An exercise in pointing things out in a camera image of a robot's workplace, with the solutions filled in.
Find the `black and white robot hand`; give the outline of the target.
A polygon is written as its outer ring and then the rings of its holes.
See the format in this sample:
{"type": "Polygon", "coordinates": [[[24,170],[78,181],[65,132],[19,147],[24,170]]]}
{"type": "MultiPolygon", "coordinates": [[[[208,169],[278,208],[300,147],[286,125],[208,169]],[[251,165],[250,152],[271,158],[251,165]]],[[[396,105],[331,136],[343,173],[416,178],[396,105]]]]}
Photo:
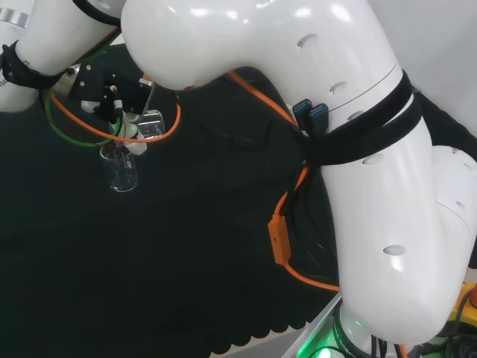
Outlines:
{"type": "Polygon", "coordinates": [[[154,83],[143,75],[129,78],[104,64],[86,64],[79,71],[81,107],[109,125],[112,135],[135,139],[154,83]]]}

